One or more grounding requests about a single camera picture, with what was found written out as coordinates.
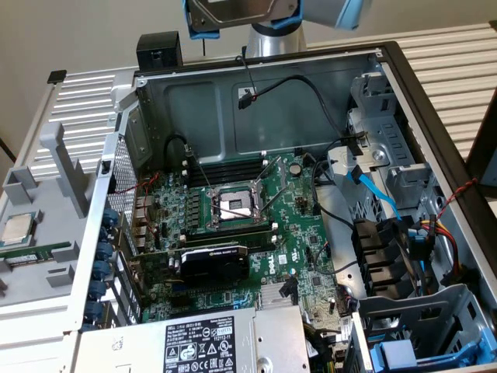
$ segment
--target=chip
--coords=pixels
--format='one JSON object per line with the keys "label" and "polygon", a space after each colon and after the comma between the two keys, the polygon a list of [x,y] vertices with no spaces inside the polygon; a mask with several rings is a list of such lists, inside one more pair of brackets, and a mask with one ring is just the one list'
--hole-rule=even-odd
{"label": "chip", "polygon": [[321,278],[313,277],[312,278],[312,286],[321,286]]}

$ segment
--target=wall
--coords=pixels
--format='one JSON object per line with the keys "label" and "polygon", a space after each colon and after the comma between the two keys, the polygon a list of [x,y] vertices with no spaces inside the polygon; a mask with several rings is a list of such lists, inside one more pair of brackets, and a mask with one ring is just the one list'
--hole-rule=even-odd
{"label": "wall", "polygon": [[[202,55],[190,40],[181,0],[1,0],[0,136],[17,153],[52,70],[91,71],[136,64],[142,33],[178,30],[185,57]],[[484,23],[497,19],[496,0],[373,0],[354,32],[304,24],[307,42]],[[232,54],[246,43],[249,26],[206,42],[207,55]],[[0,180],[5,174],[0,155]]]}

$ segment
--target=mesh panel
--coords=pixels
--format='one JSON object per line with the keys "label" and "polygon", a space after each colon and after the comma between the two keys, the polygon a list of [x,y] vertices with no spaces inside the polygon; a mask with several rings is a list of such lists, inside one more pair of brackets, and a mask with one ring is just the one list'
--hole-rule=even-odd
{"label": "mesh panel", "polygon": [[[116,190],[126,190],[137,185],[137,177],[131,165],[130,153],[127,150],[124,138],[120,138],[116,149],[116,160],[114,166],[116,177]],[[133,221],[133,206],[136,189],[122,194],[110,194],[110,207],[118,212],[123,212],[128,221]]]}

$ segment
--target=circuit board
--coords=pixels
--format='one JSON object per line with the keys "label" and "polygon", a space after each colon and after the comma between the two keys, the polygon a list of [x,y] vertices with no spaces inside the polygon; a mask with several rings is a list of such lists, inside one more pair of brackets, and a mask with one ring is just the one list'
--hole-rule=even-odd
{"label": "circuit board", "polygon": [[[335,296],[335,279],[320,275],[309,263],[309,253],[314,256],[326,243],[326,233],[321,214],[313,212],[311,194],[311,168],[304,167],[302,156],[283,153],[266,156],[269,167],[262,178],[263,203],[272,200],[265,209],[259,223],[252,226],[267,226],[277,223],[276,243],[273,233],[261,232],[231,235],[187,243],[191,246],[233,243],[252,248],[249,251],[250,275],[235,286],[226,284],[215,287],[188,288],[179,281],[165,281],[164,270],[167,255],[181,251],[180,237],[185,231],[200,235],[212,232],[210,227],[211,199],[209,188],[185,189],[179,173],[161,175],[154,189],[148,190],[157,205],[151,225],[167,226],[160,238],[160,245],[151,234],[146,235],[142,254],[135,257],[147,274],[146,283],[151,304],[143,312],[142,322],[154,322],[171,317],[180,317],[207,310],[258,307],[261,287],[282,283],[289,277],[298,279],[298,301],[303,314],[317,328],[338,329],[339,315],[330,312],[330,299]],[[291,165],[299,165],[301,173],[291,175]],[[236,221],[224,224],[229,228]],[[332,270],[331,260],[323,253],[318,265]]]}

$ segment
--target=power supply label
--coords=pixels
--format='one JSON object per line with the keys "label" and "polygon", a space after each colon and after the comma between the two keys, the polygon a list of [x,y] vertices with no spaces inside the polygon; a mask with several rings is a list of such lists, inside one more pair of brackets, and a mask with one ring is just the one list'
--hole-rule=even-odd
{"label": "power supply label", "polygon": [[165,328],[164,373],[236,373],[235,318]]}

